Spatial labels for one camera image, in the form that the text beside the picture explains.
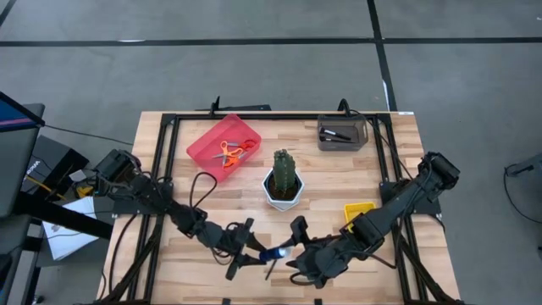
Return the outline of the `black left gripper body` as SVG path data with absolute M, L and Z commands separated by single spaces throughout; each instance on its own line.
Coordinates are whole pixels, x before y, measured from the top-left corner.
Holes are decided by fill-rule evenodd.
M 250 256 L 243 252 L 254 219 L 248 218 L 244 224 L 235 223 L 232 229 L 222 230 L 218 241 L 211 246 L 214 254 L 230 258 L 225 278 L 233 280 L 240 267 L 241 257 Z

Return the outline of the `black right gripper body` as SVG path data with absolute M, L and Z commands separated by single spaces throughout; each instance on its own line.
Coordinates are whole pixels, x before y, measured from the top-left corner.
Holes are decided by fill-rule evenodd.
M 290 276 L 290 282 L 297 286 L 325 287 L 327 281 L 343 272 L 347 267 L 345 258 L 347 245 L 342 235 L 327 235 L 322 238 L 310 238 L 308 224 L 304 216 L 297 216 L 291 223 L 291 239 L 302 244 L 303 252 L 295 259 L 298 263 L 296 272 Z

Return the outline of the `dark blue paint bottle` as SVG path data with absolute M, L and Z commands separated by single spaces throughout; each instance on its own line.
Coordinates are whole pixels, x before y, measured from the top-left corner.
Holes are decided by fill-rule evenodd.
M 259 253 L 259 259 L 263 262 L 288 258 L 291 255 L 293 247 L 274 247 Z

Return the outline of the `orange-handled scissors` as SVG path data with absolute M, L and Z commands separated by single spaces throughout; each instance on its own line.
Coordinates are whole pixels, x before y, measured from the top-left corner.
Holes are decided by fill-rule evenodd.
M 226 169 L 233 166 L 246 152 L 245 149 L 237 147 L 235 149 L 230 149 L 229 143 L 227 141 L 222 141 L 220 143 L 222 152 L 213 156 L 213 158 L 222 159 L 222 168 Z

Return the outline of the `white hexagonal plant pot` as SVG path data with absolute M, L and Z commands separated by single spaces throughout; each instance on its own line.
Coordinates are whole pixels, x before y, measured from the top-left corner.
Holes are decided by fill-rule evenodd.
M 273 179 L 274 171 L 271 169 L 262 182 L 262 188 L 266 194 L 266 199 L 269 205 L 272 207 L 278 209 L 281 212 L 284 212 L 288 209 L 291 209 L 295 207 L 301 200 L 301 194 L 304 191 L 305 184 L 304 181 L 301 179 L 301 177 L 298 175 L 298 172 L 296 172 L 296 190 L 293 198 L 291 200 L 282 200 L 276 198 L 271 190 L 272 187 L 269 185 L 270 181 Z

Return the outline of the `yellow plastic basket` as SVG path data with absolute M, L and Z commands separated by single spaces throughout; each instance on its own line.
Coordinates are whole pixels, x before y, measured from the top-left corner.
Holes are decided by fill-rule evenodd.
M 346 220 L 346 228 L 352 233 L 352 221 L 359 214 L 366 214 L 369 210 L 375 209 L 376 206 L 373 202 L 356 202 L 348 203 L 344 206 L 344 215 Z

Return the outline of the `green cactus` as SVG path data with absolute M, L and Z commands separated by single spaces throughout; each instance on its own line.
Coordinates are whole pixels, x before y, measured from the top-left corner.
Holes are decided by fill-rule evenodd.
M 280 199 L 291 197 L 296 185 L 296 163 L 286 149 L 274 152 L 274 192 Z

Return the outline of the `red translucent plastic bin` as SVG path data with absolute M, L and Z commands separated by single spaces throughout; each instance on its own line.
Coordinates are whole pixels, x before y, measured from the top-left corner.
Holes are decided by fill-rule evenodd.
M 222 168 L 222 159 L 213 158 L 222 152 L 220 143 L 227 141 L 230 149 L 237 148 L 236 143 L 252 139 L 256 146 L 247 151 L 233 166 Z M 187 154 L 205 172 L 214 176 L 218 182 L 226 180 L 245 161 L 248 160 L 260 147 L 262 137 L 236 114 L 228 114 L 213 128 L 193 142 L 187 149 Z

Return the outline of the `grey plastic bin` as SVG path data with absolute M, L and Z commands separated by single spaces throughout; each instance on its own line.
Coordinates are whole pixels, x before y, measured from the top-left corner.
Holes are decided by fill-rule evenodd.
M 339 143 L 339 142 L 321 142 L 320 136 L 326 136 L 328 138 L 340 139 L 328 134 L 320 134 L 319 130 L 324 127 L 329 130 L 339 132 L 343 135 L 349 136 L 350 141 L 353 144 Z M 321 151 L 341 151 L 341 152 L 356 152 L 359 151 L 368 142 L 368 128 L 367 120 L 361 114 L 350 114 L 345 116 L 331 116 L 331 115 L 319 115 L 318 116 L 318 148 Z

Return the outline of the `white paper sheet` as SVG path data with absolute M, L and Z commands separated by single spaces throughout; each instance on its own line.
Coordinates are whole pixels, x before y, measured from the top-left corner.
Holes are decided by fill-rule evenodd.
M 64 208 L 96 219 L 94 198 L 83 197 L 64 205 Z M 96 236 L 84 234 L 49 222 L 42 223 L 53 259 L 58 261 L 97 240 Z

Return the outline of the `black stand beam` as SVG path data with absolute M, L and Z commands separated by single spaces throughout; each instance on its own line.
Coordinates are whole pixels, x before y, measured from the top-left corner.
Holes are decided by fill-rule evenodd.
M 113 226 L 108 223 L 22 191 L 15 200 L 12 213 L 29 215 L 41 221 L 107 240 L 113 232 Z

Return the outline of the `black computer case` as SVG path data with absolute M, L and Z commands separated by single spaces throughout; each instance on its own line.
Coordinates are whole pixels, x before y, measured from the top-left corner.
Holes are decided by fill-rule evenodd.
M 59 201 L 76 182 L 87 178 L 89 160 L 73 148 L 38 136 L 20 190 Z

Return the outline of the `grey floor object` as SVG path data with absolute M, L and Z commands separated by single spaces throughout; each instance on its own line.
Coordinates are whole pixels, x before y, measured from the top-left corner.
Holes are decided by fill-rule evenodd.
M 515 178 L 522 174 L 535 176 L 542 182 L 542 152 L 530 158 L 524 159 L 517 164 L 511 164 L 505 168 L 504 186 L 507 186 L 509 177 Z

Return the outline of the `dark flat monitor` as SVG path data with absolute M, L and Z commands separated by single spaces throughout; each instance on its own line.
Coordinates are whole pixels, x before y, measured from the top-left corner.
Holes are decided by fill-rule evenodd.
M 41 103 L 22 105 L 0 91 L 0 219 L 16 202 L 30 154 L 45 125 Z

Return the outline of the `red-handled scissors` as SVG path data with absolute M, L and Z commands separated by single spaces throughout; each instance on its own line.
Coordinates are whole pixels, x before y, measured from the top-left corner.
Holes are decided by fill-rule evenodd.
M 252 139 L 245 140 L 244 142 L 236 143 L 235 146 L 241 149 L 241 153 L 238 155 L 238 158 L 242 158 L 248 150 L 255 147 L 257 144 L 256 141 Z

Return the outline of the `black aluminium table frame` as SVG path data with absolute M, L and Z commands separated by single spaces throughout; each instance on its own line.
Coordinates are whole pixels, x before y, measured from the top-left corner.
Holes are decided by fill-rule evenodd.
M 405 174 L 415 174 L 424 150 L 413 114 L 380 113 L 378 134 L 357 152 L 322 152 L 317 146 L 317 114 L 311 111 L 243 112 L 241 119 L 261 137 L 259 149 L 226 180 L 214 183 L 197 178 L 198 166 L 186 149 L 216 123 L 201 111 L 184 112 L 178 126 L 162 125 L 159 112 L 141 115 L 133 153 L 145 169 L 157 166 L 160 174 L 171 174 L 174 198 L 186 202 L 201 201 L 213 222 L 254 219 L 257 239 L 273 247 L 290 235 L 290 222 L 304 216 L 313 236 L 337 233 L 344 224 L 347 203 L 378 202 L 379 183 L 394 178 L 391 147 L 396 147 Z M 304 181 L 301 201 L 280 212 L 268 205 L 262 180 L 272 167 L 274 151 L 284 148 L 294 157 Z M 391 240 L 386 240 L 377 256 L 392 263 Z M 323 289 L 290 283 L 290 268 L 278 262 L 266 281 L 271 265 L 250 266 L 239 270 L 233 280 L 225 278 L 226 267 L 216 263 L 199 242 L 178 232 L 166 221 L 158 244 L 158 264 L 151 281 L 152 292 L 145 293 L 149 282 L 141 272 L 136 295 L 148 304 L 219 304 L 229 298 L 239 304 L 400 304 L 403 291 L 399 274 L 371 258 L 354 261 L 338 278 Z

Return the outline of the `black mount bracket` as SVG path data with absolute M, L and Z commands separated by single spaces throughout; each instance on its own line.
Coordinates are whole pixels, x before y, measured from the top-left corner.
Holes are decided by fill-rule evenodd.
M 217 96 L 216 100 L 211 103 L 210 108 L 203 108 L 202 111 L 214 113 L 217 111 L 271 111 L 269 104 L 258 104 L 258 105 L 248 105 L 248 106 L 220 106 L 220 96 Z

